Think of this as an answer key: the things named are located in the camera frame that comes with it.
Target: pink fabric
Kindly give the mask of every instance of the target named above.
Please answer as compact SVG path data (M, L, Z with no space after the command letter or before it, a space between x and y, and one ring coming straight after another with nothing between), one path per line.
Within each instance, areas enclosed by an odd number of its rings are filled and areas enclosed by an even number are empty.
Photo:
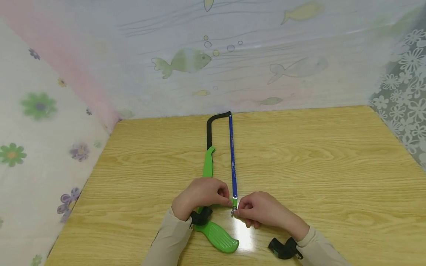
M84 38L74 22L78 18L60 1L1 0L0 15L72 87L110 133L119 116L102 84L90 74L85 59L88 49L77 46L82 42L76 40Z

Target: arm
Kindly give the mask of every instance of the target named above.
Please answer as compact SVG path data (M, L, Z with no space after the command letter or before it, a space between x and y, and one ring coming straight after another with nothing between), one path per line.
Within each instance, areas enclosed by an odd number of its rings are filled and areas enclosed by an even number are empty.
M175 266L192 232L192 219L179 220L168 209L142 266Z
M303 266L350 266L319 231L285 208L282 209L283 228L296 241L297 250L303 255Z
M333 245L315 228L310 227L307 235L297 241L297 250L303 255L303 266L350 266L334 249Z
M266 192L243 197L235 215L243 218L247 227L254 224L259 228L262 223L284 229L296 241L303 266L349 266L320 232Z
M191 236L191 212L215 204L232 206L228 186L215 178L195 179L173 200L141 266L176 266Z

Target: left hand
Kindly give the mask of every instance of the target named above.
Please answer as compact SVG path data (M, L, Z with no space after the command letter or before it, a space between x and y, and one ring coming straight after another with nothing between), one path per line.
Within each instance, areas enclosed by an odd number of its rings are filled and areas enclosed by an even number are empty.
M191 212L197 207L211 205L232 206L226 183L210 177L194 179L191 184L172 203L174 215L187 221Z

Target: wrist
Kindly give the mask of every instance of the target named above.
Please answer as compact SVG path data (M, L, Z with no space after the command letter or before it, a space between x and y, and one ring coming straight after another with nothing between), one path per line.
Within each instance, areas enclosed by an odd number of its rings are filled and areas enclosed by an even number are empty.
M288 209L287 213L282 218L280 227L297 242L303 240L309 232L309 225L301 217Z
M177 196L172 202L172 211L176 218L187 221L195 209L191 200L182 195Z

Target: black plastic part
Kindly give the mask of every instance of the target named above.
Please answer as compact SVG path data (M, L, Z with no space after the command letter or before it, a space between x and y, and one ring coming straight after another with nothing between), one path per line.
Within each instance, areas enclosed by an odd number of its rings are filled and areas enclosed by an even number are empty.
M195 224L196 226L203 226L207 224L212 213L213 210L209 207L203 207L200 213L191 212L192 224Z
M296 248L297 243L291 237L283 245L278 239L274 238L270 243L268 248L282 260L291 259L294 256L297 256L298 259L303 259L303 255Z
M231 115L231 111L223 113L223 114L215 114L214 116L210 117L209 120L207 120L207 149L209 149L211 146L213 146L213 140L212 140L212 123L214 120L218 118L224 118L229 117Z

